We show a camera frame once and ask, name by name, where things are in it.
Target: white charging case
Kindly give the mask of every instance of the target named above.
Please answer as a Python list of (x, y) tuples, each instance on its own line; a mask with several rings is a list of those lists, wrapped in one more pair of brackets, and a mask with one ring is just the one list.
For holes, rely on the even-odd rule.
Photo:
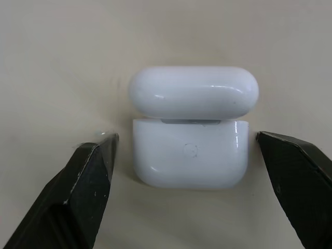
[(162, 188), (218, 189), (238, 183), (248, 161), (248, 123), (232, 121), (258, 99), (258, 84), (238, 67), (151, 67), (129, 88), (150, 119), (133, 122), (134, 169)]

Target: beige surface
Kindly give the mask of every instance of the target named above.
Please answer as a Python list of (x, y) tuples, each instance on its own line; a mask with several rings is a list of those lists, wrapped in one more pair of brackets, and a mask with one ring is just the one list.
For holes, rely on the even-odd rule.
[(0, 246), (73, 146), (117, 131), (102, 248), (302, 248), (259, 149), (224, 191), (170, 191), (131, 168), (129, 78), (148, 65), (232, 65), (260, 99), (244, 120), (332, 157), (332, 2), (328, 0), (2, 0)]

